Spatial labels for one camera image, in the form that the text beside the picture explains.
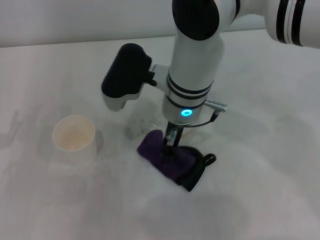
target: white tabletop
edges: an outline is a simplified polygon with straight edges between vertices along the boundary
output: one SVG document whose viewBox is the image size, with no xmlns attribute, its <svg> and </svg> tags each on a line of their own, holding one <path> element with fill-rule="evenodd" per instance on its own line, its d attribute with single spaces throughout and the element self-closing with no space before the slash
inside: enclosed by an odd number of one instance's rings
<svg viewBox="0 0 320 240">
<path fill-rule="evenodd" d="M 113 113 L 100 92 L 123 44 L 169 65 L 173 37 L 0 48 L 1 240 L 320 239 L 320 50 L 264 30 L 222 38 L 209 99 L 229 109 L 184 132 L 181 144 L 218 157 L 191 193 L 136 152 L 166 128 L 163 94 L 145 86 Z M 53 126 L 70 114 L 98 129 L 84 174 L 60 172 L 54 158 Z"/>
</svg>

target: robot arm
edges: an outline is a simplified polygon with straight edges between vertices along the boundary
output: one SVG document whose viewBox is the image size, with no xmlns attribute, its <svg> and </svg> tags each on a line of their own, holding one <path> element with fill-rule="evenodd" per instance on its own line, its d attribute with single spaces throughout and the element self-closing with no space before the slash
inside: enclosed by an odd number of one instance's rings
<svg viewBox="0 0 320 240">
<path fill-rule="evenodd" d="M 320 48 L 319 0 L 172 0 L 177 29 L 170 67 L 155 65 L 137 45 L 121 48 L 102 84 L 107 106 L 121 110 L 148 83 L 165 94 L 162 111 L 178 126 L 195 122 L 224 54 L 220 38 L 236 18 L 264 16 L 268 34 L 285 44 Z"/>
</svg>

